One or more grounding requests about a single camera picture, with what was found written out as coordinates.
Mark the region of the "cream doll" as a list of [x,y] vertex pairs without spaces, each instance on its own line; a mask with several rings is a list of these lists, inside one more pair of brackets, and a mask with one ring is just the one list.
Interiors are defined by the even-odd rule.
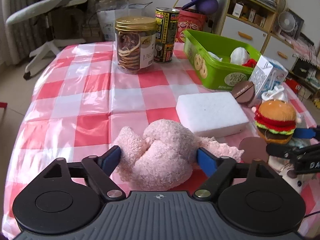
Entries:
[[270,165],[282,178],[292,186],[299,194],[309,181],[316,179],[315,173],[295,174],[294,166],[289,159],[269,156],[268,165]]

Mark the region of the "white foam sponge block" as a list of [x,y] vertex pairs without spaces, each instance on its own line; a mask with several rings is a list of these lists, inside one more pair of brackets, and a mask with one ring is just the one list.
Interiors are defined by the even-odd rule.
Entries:
[[180,123],[198,137],[221,138],[242,132],[249,119],[230,92],[180,95]]

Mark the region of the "framed picture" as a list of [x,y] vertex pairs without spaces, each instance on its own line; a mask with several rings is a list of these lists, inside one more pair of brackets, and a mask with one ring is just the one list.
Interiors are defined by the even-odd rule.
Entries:
[[291,31],[289,33],[289,36],[291,36],[292,38],[294,38],[295,40],[297,40],[300,36],[301,33],[301,29],[303,27],[304,24],[304,20],[298,16],[295,12],[293,12],[291,9],[287,10],[295,19],[295,28],[293,29],[293,31]]

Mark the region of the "black yellow tin can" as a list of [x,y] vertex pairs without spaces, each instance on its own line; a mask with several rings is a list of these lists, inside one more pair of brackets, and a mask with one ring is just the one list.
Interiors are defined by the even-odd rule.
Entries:
[[179,14],[178,9],[156,8],[157,31],[154,60],[157,62],[166,63],[172,60]]

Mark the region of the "grey white office chair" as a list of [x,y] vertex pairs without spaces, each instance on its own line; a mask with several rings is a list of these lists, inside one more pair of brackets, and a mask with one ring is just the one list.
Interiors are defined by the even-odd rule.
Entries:
[[57,8],[73,7],[75,5],[84,4],[87,1],[88,0],[39,0],[8,17],[5,22],[7,26],[29,20],[36,16],[44,15],[45,17],[47,41],[39,48],[30,52],[29,57],[31,57],[32,60],[25,67],[23,75],[25,80],[30,80],[34,77],[30,73],[31,68],[35,67],[42,59],[44,59],[49,52],[58,55],[61,52],[59,48],[86,42],[83,38],[67,40],[55,39],[52,25],[49,21],[49,14]]

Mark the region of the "cookie jar with gold lid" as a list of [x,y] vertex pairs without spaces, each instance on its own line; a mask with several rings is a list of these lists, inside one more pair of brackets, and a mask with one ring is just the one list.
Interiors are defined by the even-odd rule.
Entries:
[[116,20],[118,66],[137,74],[153,64],[157,23],[155,18],[126,16]]

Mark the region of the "blue white milk carton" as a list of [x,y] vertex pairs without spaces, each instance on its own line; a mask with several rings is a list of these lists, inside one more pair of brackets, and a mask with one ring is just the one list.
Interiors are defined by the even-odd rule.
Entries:
[[263,92],[281,85],[288,73],[288,70],[280,62],[261,55],[249,77],[249,81],[254,85],[253,101],[260,101]]

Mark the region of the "brown round labelled disc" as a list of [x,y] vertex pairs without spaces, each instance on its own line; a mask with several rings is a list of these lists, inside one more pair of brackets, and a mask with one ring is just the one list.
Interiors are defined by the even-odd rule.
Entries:
[[231,91],[232,96],[239,104],[248,104],[253,100],[255,91],[252,81],[241,81]]

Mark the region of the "red chips bucket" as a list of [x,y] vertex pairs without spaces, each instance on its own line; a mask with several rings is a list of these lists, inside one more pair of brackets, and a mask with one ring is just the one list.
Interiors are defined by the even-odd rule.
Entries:
[[180,11],[175,42],[185,41],[185,29],[203,31],[204,24],[207,20],[206,15],[194,9],[183,10],[181,7],[175,7],[175,9],[178,9]]

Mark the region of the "pink plush toy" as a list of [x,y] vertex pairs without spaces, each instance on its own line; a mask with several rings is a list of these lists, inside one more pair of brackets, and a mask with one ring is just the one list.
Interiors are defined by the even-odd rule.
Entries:
[[186,182],[199,168],[196,154],[204,148],[216,157],[241,160],[243,150],[215,138],[198,137],[179,122],[160,119],[152,122],[138,135],[123,127],[114,144],[121,149],[116,168],[131,190],[167,191]]

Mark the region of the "white desk fan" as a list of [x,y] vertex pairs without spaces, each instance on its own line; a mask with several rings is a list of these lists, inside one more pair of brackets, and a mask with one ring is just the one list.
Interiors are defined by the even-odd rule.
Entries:
[[283,11],[278,15],[278,26],[281,31],[290,33],[296,29],[296,20],[290,12]]

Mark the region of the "plush hamburger toy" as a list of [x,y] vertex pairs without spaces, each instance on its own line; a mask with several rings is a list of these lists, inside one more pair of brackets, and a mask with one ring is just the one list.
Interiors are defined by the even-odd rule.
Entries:
[[301,119],[289,102],[272,99],[251,108],[258,135],[267,144],[287,144]]

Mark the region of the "white paper bag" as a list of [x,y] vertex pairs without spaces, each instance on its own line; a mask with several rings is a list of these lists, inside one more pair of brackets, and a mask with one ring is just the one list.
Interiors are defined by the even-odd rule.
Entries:
[[129,3],[128,0],[102,0],[95,5],[100,29],[105,41],[116,40],[116,20],[126,16],[144,16],[149,3]]

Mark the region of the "green plastic bin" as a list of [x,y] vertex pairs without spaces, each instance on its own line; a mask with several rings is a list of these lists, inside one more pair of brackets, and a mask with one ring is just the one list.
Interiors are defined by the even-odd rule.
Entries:
[[[191,29],[185,29],[184,35],[183,51],[200,81],[208,89],[232,90],[237,83],[251,76],[253,68],[230,63],[235,48],[245,48],[250,58],[256,61],[261,56],[251,45],[231,38]],[[209,51],[222,58],[222,61],[213,59]]]

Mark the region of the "Santa Claus plush toy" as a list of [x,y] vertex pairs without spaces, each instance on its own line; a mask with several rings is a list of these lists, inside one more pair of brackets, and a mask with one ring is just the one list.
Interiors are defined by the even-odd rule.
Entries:
[[249,53],[245,48],[237,47],[231,53],[230,63],[254,68],[257,64],[257,61],[250,58]]

